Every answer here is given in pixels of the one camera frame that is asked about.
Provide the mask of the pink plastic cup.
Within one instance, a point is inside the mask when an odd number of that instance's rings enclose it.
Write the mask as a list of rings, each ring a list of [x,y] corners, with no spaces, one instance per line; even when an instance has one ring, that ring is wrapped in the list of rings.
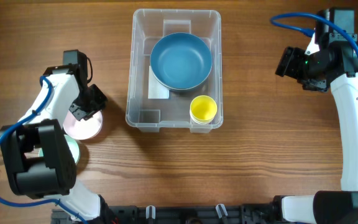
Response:
[[[70,112],[63,122],[67,135],[76,140],[86,140],[95,137],[103,127],[102,112],[95,113],[90,119],[78,121]]]

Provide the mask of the mint green plastic cup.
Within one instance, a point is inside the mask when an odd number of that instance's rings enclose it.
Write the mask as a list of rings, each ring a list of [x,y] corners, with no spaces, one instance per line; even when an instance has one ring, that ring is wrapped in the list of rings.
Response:
[[[71,154],[74,158],[75,164],[77,164],[80,160],[80,147],[76,142],[76,140],[70,137],[69,135],[65,134],[64,137],[71,151]]]

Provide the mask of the blue bowl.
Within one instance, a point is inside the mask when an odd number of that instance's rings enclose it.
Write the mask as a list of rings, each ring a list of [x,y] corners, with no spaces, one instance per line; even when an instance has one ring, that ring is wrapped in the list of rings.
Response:
[[[177,32],[155,44],[150,54],[150,67],[164,87],[173,91],[190,91],[208,79],[213,57],[199,37]]]

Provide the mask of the yellow plastic cup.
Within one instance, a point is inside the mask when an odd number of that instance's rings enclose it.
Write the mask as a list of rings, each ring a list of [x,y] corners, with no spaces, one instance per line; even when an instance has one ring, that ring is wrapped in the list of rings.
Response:
[[[217,103],[208,95],[197,96],[190,104],[190,117],[193,115],[199,119],[210,119],[214,118],[217,112]]]

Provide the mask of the cream plastic cup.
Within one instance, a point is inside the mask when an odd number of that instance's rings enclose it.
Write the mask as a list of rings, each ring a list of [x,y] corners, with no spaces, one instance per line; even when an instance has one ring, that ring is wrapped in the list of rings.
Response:
[[[209,124],[210,122],[212,122],[214,118],[210,118],[210,119],[199,119],[197,117],[194,117],[193,115],[191,115],[191,120],[194,121],[195,123],[198,124]]]

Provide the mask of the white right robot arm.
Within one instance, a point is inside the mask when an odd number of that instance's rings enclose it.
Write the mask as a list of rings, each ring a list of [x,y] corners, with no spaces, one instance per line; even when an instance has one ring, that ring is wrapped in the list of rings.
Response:
[[[308,54],[287,47],[276,74],[289,76],[311,91],[330,90],[336,104],[342,141],[340,191],[276,196],[275,220],[291,223],[358,223],[358,49],[331,42]]]

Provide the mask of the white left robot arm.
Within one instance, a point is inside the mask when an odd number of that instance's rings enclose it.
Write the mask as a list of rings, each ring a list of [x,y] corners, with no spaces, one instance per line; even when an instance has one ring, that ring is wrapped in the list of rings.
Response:
[[[55,199],[82,223],[116,223],[102,196],[76,178],[76,164],[62,124],[86,85],[78,64],[49,67],[32,107],[12,126],[0,130],[0,149],[12,192],[40,202]]]

